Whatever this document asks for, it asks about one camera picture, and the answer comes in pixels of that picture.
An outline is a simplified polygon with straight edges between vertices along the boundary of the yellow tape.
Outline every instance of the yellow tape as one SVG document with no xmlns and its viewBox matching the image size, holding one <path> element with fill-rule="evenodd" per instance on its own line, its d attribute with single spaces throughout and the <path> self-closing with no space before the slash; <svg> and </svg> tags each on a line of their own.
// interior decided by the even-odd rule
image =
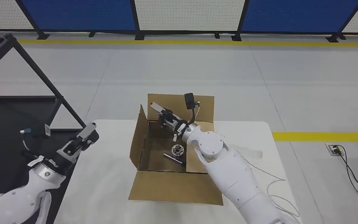
<svg viewBox="0 0 358 224">
<path fill-rule="evenodd" d="M 358 142 L 358 132 L 273 132 L 275 141 Z"/>
<path fill-rule="evenodd" d="M 21 44 L 76 44 L 76 45 L 243 45 L 243 46 L 310 46 L 310 47 L 358 47 L 358 43 L 329 42 L 276 42 L 276 41 L 208 41 L 208 40 L 18 40 Z"/>
</svg>

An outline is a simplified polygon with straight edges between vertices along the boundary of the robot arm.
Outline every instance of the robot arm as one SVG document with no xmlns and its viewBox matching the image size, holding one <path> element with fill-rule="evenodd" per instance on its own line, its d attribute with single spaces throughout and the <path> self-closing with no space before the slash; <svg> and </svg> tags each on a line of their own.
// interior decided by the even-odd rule
<svg viewBox="0 0 358 224">
<path fill-rule="evenodd" d="M 51 194 L 46 190 L 59 188 L 79 154 L 99 139 L 95 129 L 95 123 L 86 126 L 75 139 L 57 150 L 53 159 L 40 156 L 30 162 L 28 165 L 35 167 L 29 171 L 29 182 L 0 196 L 0 223 L 21 224 L 40 207 L 36 224 L 45 223 L 51 204 Z"/>
<path fill-rule="evenodd" d="M 296 223 L 284 216 L 260 190 L 248 163 L 239 152 L 229 148 L 218 134 L 202 132 L 200 126 L 189 124 L 174 114 L 167 119 L 171 111 L 154 102 L 151 107 L 158 112 L 163 127 L 193 146 L 213 182 L 248 224 Z"/>
</svg>

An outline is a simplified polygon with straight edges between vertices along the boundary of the cardboard box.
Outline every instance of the cardboard box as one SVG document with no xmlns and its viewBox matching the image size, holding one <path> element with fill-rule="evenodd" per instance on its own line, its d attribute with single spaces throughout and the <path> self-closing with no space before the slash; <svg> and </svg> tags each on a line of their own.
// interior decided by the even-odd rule
<svg viewBox="0 0 358 224">
<path fill-rule="evenodd" d="M 196 123 L 202 131 L 214 130 L 214 97 L 195 96 L 195 100 L 200 101 Z M 130 149 L 130 159 L 138 172 L 129 199 L 223 205 L 221 192 L 205 172 L 194 149 L 181 139 L 173 142 L 172 133 L 159 126 L 159 116 L 150 107 L 151 102 L 172 110 L 182 119 L 191 119 L 184 95 L 148 94 L 148 118 L 140 106 Z M 186 161 L 186 166 L 163 156 L 171 155 L 175 144 L 184 146 L 185 153 L 180 159 Z"/>
</svg>

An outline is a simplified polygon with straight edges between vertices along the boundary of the floor outlet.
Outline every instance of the floor outlet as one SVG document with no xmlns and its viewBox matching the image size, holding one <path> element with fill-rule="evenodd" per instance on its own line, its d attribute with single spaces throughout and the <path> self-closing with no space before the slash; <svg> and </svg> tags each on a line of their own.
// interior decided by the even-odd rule
<svg viewBox="0 0 358 224">
<path fill-rule="evenodd" d="M 331 154 L 331 156 L 339 156 L 339 154 L 335 153 L 335 149 L 339 149 L 342 152 L 342 149 L 336 144 L 326 143 L 326 147 L 329 151 L 329 154 Z"/>
</svg>

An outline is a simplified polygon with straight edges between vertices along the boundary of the blue partition wall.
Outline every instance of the blue partition wall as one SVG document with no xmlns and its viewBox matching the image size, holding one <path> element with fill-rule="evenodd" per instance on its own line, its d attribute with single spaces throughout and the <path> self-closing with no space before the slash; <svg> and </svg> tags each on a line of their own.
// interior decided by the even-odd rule
<svg viewBox="0 0 358 224">
<path fill-rule="evenodd" d="M 130 0 L 22 0 L 41 30 L 135 30 Z"/>
<path fill-rule="evenodd" d="M 249 0 L 243 32 L 337 32 L 358 0 Z"/>
</svg>

